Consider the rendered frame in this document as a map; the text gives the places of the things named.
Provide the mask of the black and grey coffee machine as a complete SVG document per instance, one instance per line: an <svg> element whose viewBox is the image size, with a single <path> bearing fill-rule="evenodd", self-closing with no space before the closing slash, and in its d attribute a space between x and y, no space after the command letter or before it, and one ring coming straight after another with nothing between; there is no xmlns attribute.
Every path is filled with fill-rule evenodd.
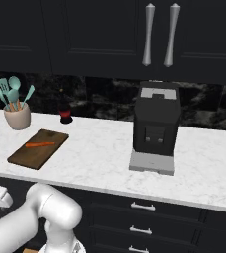
<svg viewBox="0 0 226 253"><path fill-rule="evenodd" d="M177 84L140 83L134 108L130 170L174 175L174 148L180 116Z"/></svg>

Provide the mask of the teal ladle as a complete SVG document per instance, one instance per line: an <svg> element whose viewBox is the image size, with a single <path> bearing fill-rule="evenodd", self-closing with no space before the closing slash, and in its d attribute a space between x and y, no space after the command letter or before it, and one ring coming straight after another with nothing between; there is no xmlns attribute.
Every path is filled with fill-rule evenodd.
<svg viewBox="0 0 226 253"><path fill-rule="evenodd" d="M15 110L18 110L17 102L19 99L19 92L16 89L11 89L8 92L8 100L14 105Z"/></svg>

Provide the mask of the black upper cupboard door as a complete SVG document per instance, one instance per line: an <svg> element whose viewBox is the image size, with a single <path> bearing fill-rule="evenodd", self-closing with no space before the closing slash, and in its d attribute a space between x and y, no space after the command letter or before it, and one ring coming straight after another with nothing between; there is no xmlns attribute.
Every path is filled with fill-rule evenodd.
<svg viewBox="0 0 226 253"><path fill-rule="evenodd" d="M0 71L51 71L41 0L0 0Z"/></svg>
<svg viewBox="0 0 226 253"><path fill-rule="evenodd" d="M226 0L163 0L159 10L161 44L166 54L170 7L180 7L173 44L173 65L161 65L165 80L226 85Z"/></svg>
<svg viewBox="0 0 226 253"><path fill-rule="evenodd" d="M146 7L154 0L41 0L52 72L147 80Z"/></svg>

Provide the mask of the beige utensil pot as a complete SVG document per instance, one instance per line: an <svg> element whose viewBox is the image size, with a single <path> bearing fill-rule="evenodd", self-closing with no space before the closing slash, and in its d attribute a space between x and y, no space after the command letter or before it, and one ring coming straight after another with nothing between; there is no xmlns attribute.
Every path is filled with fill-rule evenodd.
<svg viewBox="0 0 226 253"><path fill-rule="evenodd" d="M31 124L31 111L28 104L25 104L20 111L11 112L4 108L5 119L14 130L22 130Z"/></svg>

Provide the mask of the teal slotted spatula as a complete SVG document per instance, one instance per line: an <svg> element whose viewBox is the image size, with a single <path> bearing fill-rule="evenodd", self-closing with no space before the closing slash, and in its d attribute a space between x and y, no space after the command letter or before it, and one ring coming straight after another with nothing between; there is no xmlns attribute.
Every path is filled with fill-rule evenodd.
<svg viewBox="0 0 226 253"><path fill-rule="evenodd" d="M6 109L10 110L10 106L8 105L5 95L9 92L9 86L6 78L0 78L0 100L5 104Z"/></svg>

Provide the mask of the small teal spatula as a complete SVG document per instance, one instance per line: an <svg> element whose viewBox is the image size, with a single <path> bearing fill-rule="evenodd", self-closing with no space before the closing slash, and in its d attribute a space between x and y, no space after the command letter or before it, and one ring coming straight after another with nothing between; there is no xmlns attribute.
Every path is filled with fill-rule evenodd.
<svg viewBox="0 0 226 253"><path fill-rule="evenodd" d="M22 104L22 108L25 106L25 103L26 103L26 102L30 99L30 97L32 96L34 90L35 90L35 86L34 86L34 85L31 85L31 87L30 87L30 89L29 89L29 91L28 91L28 94L27 94L27 96L26 96L26 98L25 98L25 100L24 100L24 102L23 102L23 104Z"/></svg>

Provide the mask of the dark bottle with red label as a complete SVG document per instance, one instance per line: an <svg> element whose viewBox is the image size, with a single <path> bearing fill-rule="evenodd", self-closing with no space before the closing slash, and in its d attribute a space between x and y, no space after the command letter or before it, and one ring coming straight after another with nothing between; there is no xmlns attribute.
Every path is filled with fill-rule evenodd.
<svg viewBox="0 0 226 253"><path fill-rule="evenodd" d="M59 101L59 115L60 115L60 121L63 124L70 124L73 119L71 117L71 109L70 109L70 105L67 102L67 100L64 97L64 92L62 89L59 90L60 93L60 101Z"/></svg>

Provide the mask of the teal spoon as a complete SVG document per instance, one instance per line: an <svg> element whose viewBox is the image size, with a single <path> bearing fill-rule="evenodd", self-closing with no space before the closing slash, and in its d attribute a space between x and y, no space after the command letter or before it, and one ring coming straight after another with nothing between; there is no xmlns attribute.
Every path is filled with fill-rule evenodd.
<svg viewBox="0 0 226 253"><path fill-rule="evenodd" d="M19 90L21 87L20 79L16 76L11 76L9 78L9 85L12 89Z"/></svg>

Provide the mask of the dark wooden cutting board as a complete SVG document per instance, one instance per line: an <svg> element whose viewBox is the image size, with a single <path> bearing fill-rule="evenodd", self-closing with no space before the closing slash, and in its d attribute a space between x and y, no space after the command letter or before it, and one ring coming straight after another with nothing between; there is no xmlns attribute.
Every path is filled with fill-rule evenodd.
<svg viewBox="0 0 226 253"><path fill-rule="evenodd" d="M44 163L67 140L67 133L41 129L29 139L29 143L44 143L45 146L26 147L26 142L8 159L9 163L39 170Z"/></svg>

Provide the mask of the orange carrot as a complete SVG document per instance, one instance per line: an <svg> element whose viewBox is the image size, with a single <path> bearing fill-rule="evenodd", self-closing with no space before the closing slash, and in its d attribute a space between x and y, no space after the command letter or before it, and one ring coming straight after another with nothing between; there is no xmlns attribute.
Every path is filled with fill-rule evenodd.
<svg viewBox="0 0 226 253"><path fill-rule="evenodd" d="M25 144L26 148L32 148L32 147L43 147L43 146L52 146L55 142L27 142Z"/></svg>

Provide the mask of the black lower cabinet door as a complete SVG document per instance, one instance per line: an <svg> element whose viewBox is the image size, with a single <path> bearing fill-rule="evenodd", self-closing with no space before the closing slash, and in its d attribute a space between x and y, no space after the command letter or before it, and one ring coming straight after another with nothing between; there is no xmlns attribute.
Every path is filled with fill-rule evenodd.
<svg viewBox="0 0 226 253"><path fill-rule="evenodd" d="M206 253L226 253L226 212L206 212L197 246Z"/></svg>

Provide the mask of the black drawer front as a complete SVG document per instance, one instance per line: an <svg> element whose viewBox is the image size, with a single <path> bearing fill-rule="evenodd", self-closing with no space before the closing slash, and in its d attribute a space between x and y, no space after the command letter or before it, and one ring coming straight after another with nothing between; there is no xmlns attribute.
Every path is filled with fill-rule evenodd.
<svg viewBox="0 0 226 253"><path fill-rule="evenodd" d="M143 205L143 206L153 205L156 208L156 210L149 211L151 213L157 213L157 214L171 216L171 217L186 218L189 220L199 221L202 215L202 209L156 202L156 201L151 201L151 200L143 200L143 199L136 199L136 198L123 197L123 196L110 195L110 194L102 194L102 193L93 193L91 195L91 198L92 198L92 201L96 204L110 205L114 207L121 207L121 208L127 208L127 209L132 209L130 205L133 202L136 202L137 204Z"/></svg>
<svg viewBox="0 0 226 253"><path fill-rule="evenodd" d="M135 253L128 250L131 245L137 249L147 248L150 253L197 253L187 245L134 235L131 232L93 228L91 234L92 248L96 253Z"/></svg>
<svg viewBox="0 0 226 253"><path fill-rule="evenodd" d="M158 237L162 240L176 241L184 244L195 244L199 231L194 225L180 222L156 214L147 214L141 211L125 211L124 209L100 207L92 205L94 226L99 228L113 228L120 231L131 232L137 235ZM139 229L152 230L152 235L132 232L129 228L134 225Z"/></svg>

